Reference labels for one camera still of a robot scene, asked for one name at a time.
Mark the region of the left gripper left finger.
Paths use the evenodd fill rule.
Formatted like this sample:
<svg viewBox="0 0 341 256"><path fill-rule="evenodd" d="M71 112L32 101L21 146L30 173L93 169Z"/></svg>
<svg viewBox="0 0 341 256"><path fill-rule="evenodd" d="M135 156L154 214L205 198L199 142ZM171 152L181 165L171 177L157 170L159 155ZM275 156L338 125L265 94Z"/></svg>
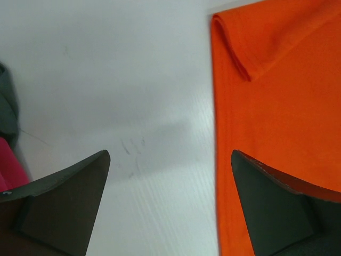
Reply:
<svg viewBox="0 0 341 256"><path fill-rule="evenodd" d="M107 150L1 193L1 255L85 255L109 173Z"/></svg>

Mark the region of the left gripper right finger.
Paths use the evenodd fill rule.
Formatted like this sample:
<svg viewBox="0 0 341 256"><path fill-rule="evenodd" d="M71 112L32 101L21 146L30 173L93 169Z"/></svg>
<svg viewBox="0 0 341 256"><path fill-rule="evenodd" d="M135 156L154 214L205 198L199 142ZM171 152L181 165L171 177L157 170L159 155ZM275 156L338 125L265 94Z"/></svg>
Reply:
<svg viewBox="0 0 341 256"><path fill-rule="evenodd" d="M340 255L340 192L239 150L231 165L255 255Z"/></svg>

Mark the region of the orange t shirt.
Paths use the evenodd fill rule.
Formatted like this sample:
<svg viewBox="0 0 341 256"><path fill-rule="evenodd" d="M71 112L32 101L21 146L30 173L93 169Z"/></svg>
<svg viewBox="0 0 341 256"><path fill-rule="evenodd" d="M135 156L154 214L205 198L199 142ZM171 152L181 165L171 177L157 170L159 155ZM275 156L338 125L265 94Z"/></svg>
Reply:
<svg viewBox="0 0 341 256"><path fill-rule="evenodd" d="M253 255L232 174L240 150L340 191L340 1L261 1L210 23L221 255Z"/></svg>

